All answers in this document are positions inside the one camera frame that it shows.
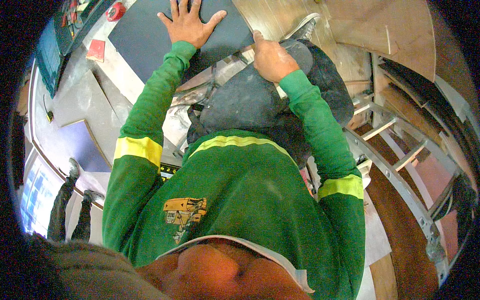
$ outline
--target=hand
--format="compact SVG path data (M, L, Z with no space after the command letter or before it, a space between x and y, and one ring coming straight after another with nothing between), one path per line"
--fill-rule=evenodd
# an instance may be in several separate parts
M268 81L279 83L293 71L300 70L297 62L278 42L265 40L258 30L253 31L255 60L253 66Z
M207 24L203 24L198 17L202 0L193 0L190 12L187 10L187 3L188 0L180 0L180 4L177 5L177 0L170 0L173 21L162 12L159 12L157 16L167 27L172 44L177 41L185 41L199 49L207 42L213 29L227 15L227 12L216 12Z

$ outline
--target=fingers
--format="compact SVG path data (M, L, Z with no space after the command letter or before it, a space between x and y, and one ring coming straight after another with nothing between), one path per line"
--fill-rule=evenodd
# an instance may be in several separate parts
M179 3L180 16L188 14L187 4L188 4L188 0L180 0L180 3Z
M179 6L177 4L177 0L170 0L170 9L172 10L172 20L176 21L179 18Z
M262 33L260 31L254 30L253 31L253 40L255 41L255 44L259 43L261 41L264 41L264 36L262 35Z
M193 0L192 7L190 7L190 14L193 14L193 16L198 16L201 4L202 0Z
M172 21L169 18L167 18L165 16L165 14L163 14L163 12L159 12L156 15L163 22L163 24L165 24L165 27L168 28L170 26L170 24L172 23Z
M215 28L215 26L217 26L218 23L220 23L220 21L221 21L223 18L225 18L226 15L227 15L227 12L226 12L226 11L216 12L216 13L210 18L210 20L208 21L208 23L205 24L207 30L210 31L210 32L213 32L213 29Z

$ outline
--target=graphic print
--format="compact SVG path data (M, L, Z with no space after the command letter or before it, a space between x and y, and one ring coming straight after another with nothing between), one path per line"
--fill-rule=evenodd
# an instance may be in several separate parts
M176 198L165 202L163 211L167 215L166 223L179 225L179 230L173 235L175 243L180 243L192 222L200 222L202 216L206 214L206 208L206 198Z

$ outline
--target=window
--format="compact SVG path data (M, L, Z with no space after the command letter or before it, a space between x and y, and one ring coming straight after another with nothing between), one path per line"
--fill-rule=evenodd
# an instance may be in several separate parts
M25 232L35 231L46 237L50 211L62 181L43 162L36 150L32 151L34 153L29 155L25 164L28 175L24 181L20 213Z

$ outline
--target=sleeve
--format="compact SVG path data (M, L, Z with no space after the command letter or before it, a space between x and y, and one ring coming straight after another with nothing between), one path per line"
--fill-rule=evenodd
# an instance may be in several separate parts
M162 125L181 74L195 52L196 48L188 42L172 45L172 51L145 83L120 129L105 197L102 233L106 247L127 256L138 215L162 184Z
M363 184L347 140L320 90L297 70L280 81L289 107L303 122L305 139L321 177L319 204L336 229L339 256L356 298L363 276L365 217Z

